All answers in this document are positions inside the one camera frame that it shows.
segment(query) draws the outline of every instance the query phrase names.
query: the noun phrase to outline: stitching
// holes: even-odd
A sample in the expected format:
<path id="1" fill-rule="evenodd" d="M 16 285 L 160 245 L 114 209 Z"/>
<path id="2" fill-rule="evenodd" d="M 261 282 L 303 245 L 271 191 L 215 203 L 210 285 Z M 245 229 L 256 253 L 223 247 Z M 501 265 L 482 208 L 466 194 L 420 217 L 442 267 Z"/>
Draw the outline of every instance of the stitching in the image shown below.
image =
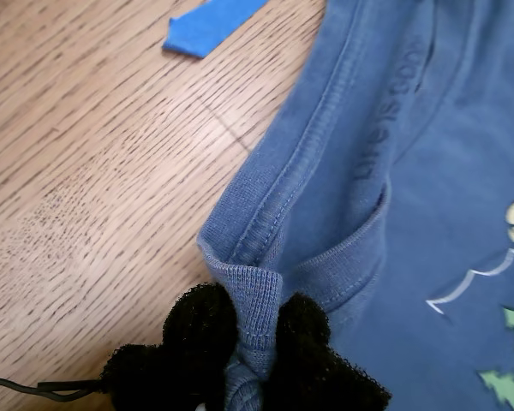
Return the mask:
<path id="1" fill-rule="evenodd" d="M 355 12 L 355 16 L 354 16 L 354 19 L 353 21 L 357 21 L 357 17 L 359 16 L 362 16 L 362 15 L 365 15 L 365 13 L 363 11 L 365 11 L 365 6 L 362 6 L 363 5 L 363 2 L 358 2 L 358 4 L 356 5 L 356 12 Z M 349 30 L 349 33 L 347 35 L 347 39 L 345 40 L 344 44 L 343 44 L 343 49 L 339 55 L 339 58 L 338 60 L 336 61 L 336 64 L 335 64 L 335 67 L 332 71 L 332 75 L 330 76 L 330 80 L 328 81 L 327 85 L 326 85 L 326 89 L 324 90 L 324 92 L 322 93 L 322 96 L 320 98 L 320 101 L 316 107 L 316 109 L 314 110 L 313 114 L 311 115 L 310 117 L 310 120 L 307 124 L 307 126 L 305 127 L 303 133 L 302 133 L 302 139 L 300 140 L 300 145 L 298 147 L 296 147 L 296 150 L 295 152 L 293 153 L 292 157 L 290 158 L 289 162 L 286 164 L 284 170 L 282 171 L 282 174 L 280 175 L 280 177 L 275 181 L 275 183 L 273 184 L 271 190 L 269 191 L 268 195 L 264 198 L 264 201 L 263 203 L 260 205 L 259 209 L 255 212 L 255 217 L 252 219 L 252 222 L 251 224 L 248 226 L 248 228 L 246 229 L 246 231 L 244 232 L 242 238 L 240 239 L 240 241 L 236 244 L 236 248 L 235 248 L 235 251 L 234 253 L 231 255 L 231 257 L 229 258 L 229 261 L 232 262 L 234 260 L 234 258 L 239 254 L 240 250 L 243 249 L 244 247 L 244 242 L 247 240 L 249 234 L 251 233 L 253 227 L 257 224 L 257 217 L 259 216 L 259 214 L 263 211 L 263 209 L 265 208 L 267 202 L 270 201 L 271 199 L 271 192 L 274 188 L 276 188 L 284 179 L 286 179 L 288 176 L 288 172 L 290 171 L 290 169 L 294 166 L 294 163 L 296 163 L 295 161 L 295 158 L 304 158 L 304 154 L 307 150 L 304 150 L 302 148 L 302 146 L 304 145 L 308 145 L 309 143 L 312 142 L 312 139 L 309 138 L 308 136 L 305 138 L 305 134 L 308 133 L 308 130 L 309 128 L 313 125 L 314 122 L 316 122 L 315 118 L 316 116 L 318 115 L 319 112 L 327 112 L 328 109 L 327 107 L 324 107 L 324 106 L 327 106 L 327 101 L 326 98 L 328 96 L 330 96 L 334 89 L 335 89 L 335 86 L 338 86 L 338 83 L 339 83 L 339 80 L 337 81 L 334 81 L 332 78 L 337 75 L 339 76 L 339 69 L 338 69 L 338 66 L 342 63 L 342 60 L 343 60 L 343 57 L 346 55 L 346 49 L 347 49 L 347 46 L 350 42 L 350 40 L 354 37 L 354 31 L 356 29 L 355 28 L 351 28 Z M 362 49 L 364 48 L 365 46 L 365 42 L 362 41 L 362 45 L 360 46 L 360 50 L 358 51 L 358 53 L 361 55 L 362 53 Z M 354 73 L 354 69 L 352 70 L 349 70 L 349 74 L 347 74 L 347 78 L 345 79 L 346 81 L 346 86 L 348 86 L 350 84 L 350 79 L 351 77 L 354 77 L 354 74 L 350 75 L 350 71 L 352 71 Z M 273 231 L 274 231 L 274 228 L 277 226 L 278 224 L 278 221 L 279 219 L 281 218 L 285 208 L 287 207 L 287 205 L 291 202 L 291 200 L 293 199 L 293 197 L 295 196 L 295 194 L 297 193 L 298 189 L 301 187 L 301 185 L 307 180 L 307 177 L 308 177 L 308 174 L 310 173 L 310 171 L 313 169 L 313 167 L 316 165 L 316 162 L 318 161 L 317 158 L 313 158 L 312 162 L 308 165 L 307 169 L 305 170 L 302 178 L 300 179 L 299 183 L 297 184 L 297 186 L 292 190 L 292 193 L 290 195 L 290 197 L 284 202 L 284 205 L 281 207 L 278 215 L 276 216 L 274 222 L 272 223 L 272 226 L 269 230 L 269 233 L 268 235 L 266 236 L 266 239 L 264 241 L 264 244 L 261 244 L 261 247 L 260 247 L 260 250 L 259 252 L 257 253 L 257 255 L 254 257 L 252 263 L 250 265 L 255 265 L 255 264 L 258 264 L 258 262 L 260 261 L 260 258 L 262 258 L 262 254 L 263 254 L 263 251 L 266 247 L 266 244 L 270 241 L 270 237 L 272 236 L 273 234 Z"/>

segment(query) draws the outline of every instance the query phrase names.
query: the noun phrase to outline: seam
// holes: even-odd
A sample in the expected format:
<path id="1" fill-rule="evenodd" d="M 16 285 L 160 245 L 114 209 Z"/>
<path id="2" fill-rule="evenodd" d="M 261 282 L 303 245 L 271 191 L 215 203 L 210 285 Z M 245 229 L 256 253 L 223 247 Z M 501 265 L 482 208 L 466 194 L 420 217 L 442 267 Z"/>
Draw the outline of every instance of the seam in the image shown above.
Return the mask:
<path id="1" fill-rule="evenodd" d="M 472 29 L 472 26 L 474 26 L 472 24 L 472 20 L 474 20 L 475 15 L 476 15 L 475 0 L 473 0 L 472 5 L 470 6 L 470 17 L 469 17 L 470 22 L 467 25 L 467 30 L 466 30 L 466 33 L 464 34 L 464 42 L 463 42 L 461 54 L 460 54 L 458 62 L 457 62 L 457 67 L 455 68 L 455 72 L 451 76 L 447 86 L 445 86 L 444 92 L 442 92 L 442 95 L 439 98 L 438 103 L 436 104 L 436 106 L 433 110 L 433 113 L 428 118 L 428 120 L 424 123 L 421 130 L 418 131 L 417 133 L 415 133 L 415 137 L 413 138 L 413 140 L 403 149 L 402 152 L 400 152 L 400 154 L 398 154 L 397 158 L 392 162 L 392 168 L 396 164 L 398 164 L 405 157 L 405 155 L 409 151 L 411 151 L 411 149 L 413 149 L 413 147 L 421 140 L 421 138 L 426 133 L 428 127 L 430 127 L 430 125 L 432 124 L 432 122 L 434 121 L 436 116 L 438 115 L 439 111 L 441 110 L 442 106 L 445 104 L 445 101 L 447 100 L 447 96 L 450 93 L 451 89 L 453 88 L 453 84 L 455 84 L 455 82 L 457 81 L 457 78 L 461 74 L 461 68 L 463 67 L 464 57 L 468 53 L 468 49 L 469 49 L 470 31 Z"/>
<path id="2" fill-rule="evenodd" d="M 330 112 L 332 111 L 331 108 L 327 107 L 327 105 L 328 105 L 328 101 L 327 100 L 330 98 L 330 96 L 333 93 L 335 93 L 337 91 L 336 90 L 337 88 L 342 87 L 342 86 L 339 85 L 339 82 L 341 82 L 342 79 L 339 79 L 339 78 L 335 79 L 335 77 L 340 77 L 341 76 L 341 74 L 339 73 L 341 71 L 341 68 L 339 66 L 342 64 L 342 61 L 346 58 L 346 54 L 348 52 L 348 50 L 347 50 L 348 49 L 348 45 L 351 44 L 351 40 L 353 40 L 354 33 L 357 32 L 357 29 L 362 25 L 363 18 L 361 18 L 361 17 L 362 17 L 362 15 L 365 15 L 365 13 L 364 13 L 364 11 L 366 11 L 365 6 L 368 5 L 368 4 L 370 4 L 370 3 L 359 1 L 358 4 L 356 5 L 356 11 L 354 13 L 353 21 L 351 22 L 351 24 L 354 24 L 354 25 L 357 24 L 358 26 L 350 28 L 350 30 L 349 30 L 349 32 L 347 34 L 347 39 L 345 40 L 344 45 L 343 45 L 343 49 L 342 49 L 342 51 L 341 51 L 341 53 L 339 55 L 339 58 L 337 59 L 337 61 L 335 63 L 335 67 L 334 67 L 334 69 L 332 71 L 332 74 L 330 75 L 330 79 L 329 79 L 328 83 L 326 84 L 326 89 L 322 93 L 320 101 L 319 101 L 318 105 L 316 106 L 313 114 L 310 117 L 310 120 L 309 120 L 307 126 L 305 127 L 305 129 L 304 129 L 304 131 L 302 133 L 302 137 L 301 137 L 301 139 L 299 141 L 298 147 L 296 147 L 296 149 L 294 150 L 291 158 L 289 159 L 288 163 L 285 165 L 285 167 L 282 170 L 279 178 L 272 184 L 272 187 L 269 190 L 269 192 L 267 193 L 264 201 L 262 202 L 262 204 L 260 205 L 258 210 L 255 212 L 254 217 L 252 218 L 251 223 L 249 224 L 248 228 L 244 232 L 242 238 L 236 244 L 235 250 L 234 250 L 233 254 L 230 256 L 230 258 L 229 258 L 229 262 L 232 262 L 238 256 L 240 251 L 244 247 L 246 247 L 244 243 L 248 239 L 248 236 L 252 233 L 254 226 L 257 224 L 257 222 L 259 220 L 259 214 L 262 213 L 263 209 L 271 201 L 272 191 L 275 188 L 277 188 L 283 180 L 285 180 L 285 179 L 287 179 L 289 177 L 288 176 L 289 171 L 297 163 L 296 160 L 298 158 L 305 158 L 308 155 L 308 148 L 305 148 L 304 146 L 313 143 L 313 138 L 312 138 L 312 135 L 308 136 L 308 135 L 305 135 L 305 134 L 308 134 L 309 133 L 309 129 L 316 123 L 316 117 L 323 116 L 324 113 L 327 113 L 328 111 L 330 111 Z M 351 80 L 354 77 L 355 67 L 356 67 L 356 65 L 358 63 L 359 56 L 361 55 L 364 46 L 365 46 L 365 41 L 362 41 L 362 44 L 360 45 L 359 50 L 357 51 L 356 58 L 355 58 L 355 60 L 353 62 L 353 67 L 351 69 L 349 69 L 349 72 L 346 75 L 346 79 L 345 79 L 346 85 L 343 86 L 344 88 L 350 85 Z M 323 135 L 321 137 L 318 136 L 318 138 L 316 138 L 316 137 L 314 137 L 314 138 L 316 140 L 318 140 L 318 141 L 320 141 L 320 140 L 328 140 L 329 136 L 327 136 L 328 133 L 326 132 L 324 126 L 322 126 L 321 128 L 322 128 L 321 132 L 319 131 L 316 134 L 323 134 Z M 282 214 L 284 213 L 285 208 L 291 202 L 293 197 L 297 194 L 297 192 L 299 191 L 299 188 L 301 187 L 301 185 L 308 179 L 308 175 L 311 173 L 312 170 L 314 170 L 314 166 L 320 160 L 321 160 L 321 156 L 317 156 L 317 157 L 313 158 L 313 160 L 311 161 L 310 164 L 308 164 L 306 170 L 304 171 L 302 176 L 299 178 L 299 182 L 296 184 L 296 187 L 292 189 L 291 195 L 288 197 L 288 199 L 284 202 L 283 206 L 280 208 L 277 216 L 275 217 L 274 221 L 272 222 L 271 228 L 268 230 L 268 234 L 265 237 L 265 240 L 263 241 L 263 243 L 260 246 L 260 249 L 259 249 L 258 253 L 253 258 L 252 262 L 249 265 L 256 265 L 256 264 L 259 263 L 260 258 L 262 257 L 263 251 L 264 251 L 264 249 L 266 247 L 266 244 L 268 244 L 268 242 L 270 241 L 270 238 L 272 237 L 274 229 L 277 227 L 278 221 L 282 217 Z"/>

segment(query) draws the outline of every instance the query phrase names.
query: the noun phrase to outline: snowman graphic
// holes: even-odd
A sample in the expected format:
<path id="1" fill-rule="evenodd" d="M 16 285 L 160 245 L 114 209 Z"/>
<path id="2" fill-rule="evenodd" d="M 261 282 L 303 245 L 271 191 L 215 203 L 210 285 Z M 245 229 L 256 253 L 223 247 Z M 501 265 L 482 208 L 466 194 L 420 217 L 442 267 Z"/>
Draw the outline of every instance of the snowman graphic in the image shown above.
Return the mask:
<path id="1" fill-rule="evenodd" d="M 511 241 L 514 243 L 514 202 L 508 207 L 508 210 L 506 211 L 506 222 L 509 224 L 508 228 L 508 236 L 511 239 Z M 470 287 L 470 284 L 472 284 L 472 281 L 476 276 L 484 276 L 484 277 L 493 277 L 498 276 L 499 274 L 502 274 L 503 272 L 508 269 L 512 263 L 514 262 L 514 248 L 509 248 L 506 251 L 505 259 L 495 268 L 493 268 L 490 271 L 478 271 L 470 269 L 466 271 L 466 275 L 464 276 L 463 281 L 448 295 L 436 298 L 432 300 L 427 300 L 427 304 L 436 312 L 439 314 L 444 315 L 444 311 L 441 309 L 442 304 L 446 304 L 448 302 L 452 302 L 459 298 L 464 291 Z"/>
<path id="2" fill-rule="evenodd" d="M 508 236 L 514 243 L 514 202 L 508 207 L 505 214 L 508 223 Z M 514 247 L 506 251 L 505 259 L 497 267 L 490 271 L 468 270 L 463 281 L 448 295 L 427 300 L 427 304 L 437 313 L 444 315 L 441 306 L 459 298 L 472 284 L 476 276 L 493 277 L 503 274 L 514 262 Z M 505 317 L 505 327 L 514 333 L 514 309 L 501 307 Z M 482 383 L 496 397 L 500 406 L 509 406 L 514 411 L 514 373 L 501 373 L 497 370 L 477 372 Z"/>

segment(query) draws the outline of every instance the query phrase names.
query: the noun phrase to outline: hardwood surface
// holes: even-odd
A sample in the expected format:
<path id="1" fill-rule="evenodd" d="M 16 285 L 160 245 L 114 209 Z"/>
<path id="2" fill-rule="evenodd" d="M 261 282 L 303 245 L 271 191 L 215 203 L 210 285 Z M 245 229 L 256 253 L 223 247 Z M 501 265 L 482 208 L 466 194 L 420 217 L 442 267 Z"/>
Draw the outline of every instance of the hardwood surface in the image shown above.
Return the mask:
<path id="1" fill-rule="evenodd" d="M 195 235 L 290 90 L 323 0 L 270 0 L 209 57 L 196 0 L 0 0 L 0 377 L 96 378 L 208 279 Z M 0 388 L 0 410 L 111 409 Z"/>

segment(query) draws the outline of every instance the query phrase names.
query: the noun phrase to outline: black fuzzy object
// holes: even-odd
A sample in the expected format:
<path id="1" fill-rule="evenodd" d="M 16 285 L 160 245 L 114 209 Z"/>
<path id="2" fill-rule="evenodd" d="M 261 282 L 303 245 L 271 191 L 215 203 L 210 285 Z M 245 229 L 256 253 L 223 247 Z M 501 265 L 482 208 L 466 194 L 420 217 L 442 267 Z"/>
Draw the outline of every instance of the black fuzzy object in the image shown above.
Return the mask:
<path id="1" fill-rule="evenodd" d="M 262 383 L 263 411 L 386 407 L 390 394 L 335 354 L 328 346 L 330 335 L 327 316 L 310 298 L 295 294 L 280 308 L 277 359 Z M 195 411 L 201 404 L 206 411 L 223 411 L 224 369 L 237 339 L 229 294 L 219 284 L 202 284 L 171 309 L 160 345 L 124 345 L 112 354 L 100 379 L 33 388 L 0 378 L 0 385 L 57 402 L 99 391 L 111 396 L 117 411 Z M 58 394 L 65 391 L 75 392 Z"/>
<path id="2" fill-rule="evenodd" d="M 161 345 L 125 345 L 101 373 L 117 411 L 223 411 L 224 367 L 238 337 L 236 311 L 219 284 L 183 295 L 164 323 Z"/>
<path id="3" fill-rule="evenodd" d="M 329 348 L 330 334 L 327 316 L 310 298 L 297 294 L 280 308 L 263 411 L 386 408 L 390 393 Z"/>

